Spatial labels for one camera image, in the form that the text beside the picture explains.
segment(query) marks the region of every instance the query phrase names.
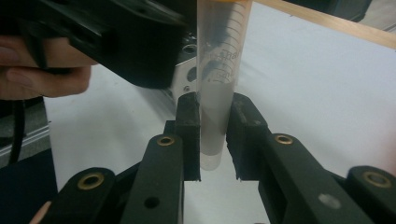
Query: black cable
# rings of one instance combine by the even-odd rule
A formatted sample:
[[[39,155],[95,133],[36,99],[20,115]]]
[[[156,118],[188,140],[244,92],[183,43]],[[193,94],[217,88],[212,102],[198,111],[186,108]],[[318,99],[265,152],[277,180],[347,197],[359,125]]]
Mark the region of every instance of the black cable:
[[[14,114],[14,136],[8,164],[17,162],[21,154],[25,126],[24,101],[14,101],[12,109]]]

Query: skin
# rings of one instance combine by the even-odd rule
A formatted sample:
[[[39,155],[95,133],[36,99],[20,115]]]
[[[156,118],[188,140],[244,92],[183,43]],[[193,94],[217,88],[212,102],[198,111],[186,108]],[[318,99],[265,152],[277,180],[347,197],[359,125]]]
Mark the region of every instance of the skin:
[[[71,47],[66,38],[46,39],[43,44],[48,66],[71,68],[71,73],[56,76],[38,69],[21,37],[0,35],[0,100],[60,97],[87,90],[96,62]]]

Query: white tabletop surface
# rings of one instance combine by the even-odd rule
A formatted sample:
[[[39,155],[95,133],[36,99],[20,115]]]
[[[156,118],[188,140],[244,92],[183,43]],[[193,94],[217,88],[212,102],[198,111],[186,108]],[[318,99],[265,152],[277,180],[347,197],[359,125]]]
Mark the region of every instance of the white tabletop surface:
[[[275,133],[299,138],[339,175],[373,165],[396,175],[396,52],[253,4],[236,91]],[[160,91],[138,88],[101,65],[89,89],[46,99],[58,188],[77,172],[116,174],[141,161],[175,109]],[[231,157],[186,183],[185,223],[268,223],[257,182],[234,178]]]

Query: centrifuge tube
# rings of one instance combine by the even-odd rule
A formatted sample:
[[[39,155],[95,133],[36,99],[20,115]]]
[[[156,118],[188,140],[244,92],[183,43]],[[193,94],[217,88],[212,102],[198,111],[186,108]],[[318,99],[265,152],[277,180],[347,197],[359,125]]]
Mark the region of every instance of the centrifuge tube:
[[[252,0],[198,0],[201,168],[219,166]]]

